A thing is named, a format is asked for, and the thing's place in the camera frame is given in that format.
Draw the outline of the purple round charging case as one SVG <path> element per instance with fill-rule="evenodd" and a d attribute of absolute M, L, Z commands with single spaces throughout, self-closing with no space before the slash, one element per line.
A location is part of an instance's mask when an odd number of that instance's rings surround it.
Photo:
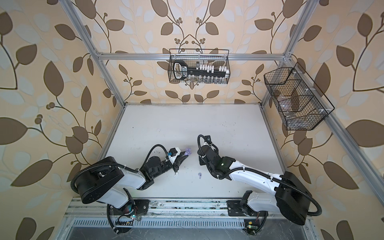
<path fill-rule="evenodd" d="M 191 154 L 192 154 L 192 150 L 190 148 L 186 148 L 184 156 L 190 156 Z"/>

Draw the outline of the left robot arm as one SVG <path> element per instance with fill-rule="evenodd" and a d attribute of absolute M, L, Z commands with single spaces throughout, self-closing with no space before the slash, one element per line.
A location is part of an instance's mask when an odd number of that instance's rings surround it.
<path fill-rule="evenodd" d="M 71 189 L 83 204 L 99 202 L 116 209 L 132 207 L 134 199 L 128 187 L 139 191 L 154 184 L 155 178 L 172 170 L 175 174 L 191 154 L 191 149 L 169 151 L 157 144 L 152 147 L 140 169 L 134 170 L 107 157 L 81 171 L 71 180 Z"/>

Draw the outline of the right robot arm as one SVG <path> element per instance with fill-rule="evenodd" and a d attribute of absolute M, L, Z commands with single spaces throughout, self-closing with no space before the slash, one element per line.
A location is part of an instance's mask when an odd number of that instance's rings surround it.
<path fill-rule="evenodd" d="M 263 198 L 253 191 L 246 191 L 233 211 L 250 217 L 279 212 L 300 226 L 305 224 L 308 216 L 322 214 L 321 205 L 293 173 L 267 173 L 248 167 L 234 158 L 221 157 L 210 136 L 198 135 L 197 144 L 200 165 L 206 166 L 214 178 L 241 182 L 269 194 Z"/>

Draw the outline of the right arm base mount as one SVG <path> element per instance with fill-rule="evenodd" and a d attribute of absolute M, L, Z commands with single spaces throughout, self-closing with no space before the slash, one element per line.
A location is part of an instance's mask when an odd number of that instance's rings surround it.
<path fill-rule="evenodd" d="M 255 212 L 247 204 L 242 204 L 238 200 L 227 201 L 228 216 L 230 217 L 265 217 L 268 216 L 268 212 L 260 211 Z"/>

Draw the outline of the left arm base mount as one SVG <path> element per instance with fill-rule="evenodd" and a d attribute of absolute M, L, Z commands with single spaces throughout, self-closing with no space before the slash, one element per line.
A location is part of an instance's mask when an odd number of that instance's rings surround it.
<path fill-rule="evenodd" d="M 149 210 L 150 200 L 148 199 L 134 199 L 130 200 L 123 207 L 117 209 L 115 207 L 108 207 L 110 214 L 113 216 L 120 215 L 145 215 Z"/>

